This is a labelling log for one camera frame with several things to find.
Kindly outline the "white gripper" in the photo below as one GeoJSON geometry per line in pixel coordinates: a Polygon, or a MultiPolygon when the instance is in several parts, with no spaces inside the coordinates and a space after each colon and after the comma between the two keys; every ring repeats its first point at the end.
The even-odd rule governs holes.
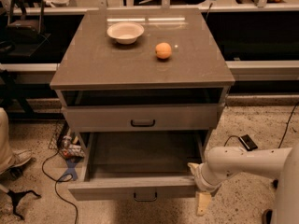
{"type": "Polygon", "coordinates": [[[210,193],[216,191],[221,186],[221,181],[206,163],[189,162],[188,167],[194,175],[195,184],[203,191],[196,193],[196,215],[203,216],[212,200],[210,193]]]}

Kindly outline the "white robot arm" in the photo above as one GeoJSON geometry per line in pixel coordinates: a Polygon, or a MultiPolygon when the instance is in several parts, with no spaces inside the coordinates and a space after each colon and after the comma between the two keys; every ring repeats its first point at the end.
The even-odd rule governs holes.
{"type": "Polygon", "coordinates": [[[246,151],[242,147],[214,147],[206,161],[188,166],[201,192],[213,192],[240,173],[278,180],[270,224],[299,222],[299,146],[246,151]]]}

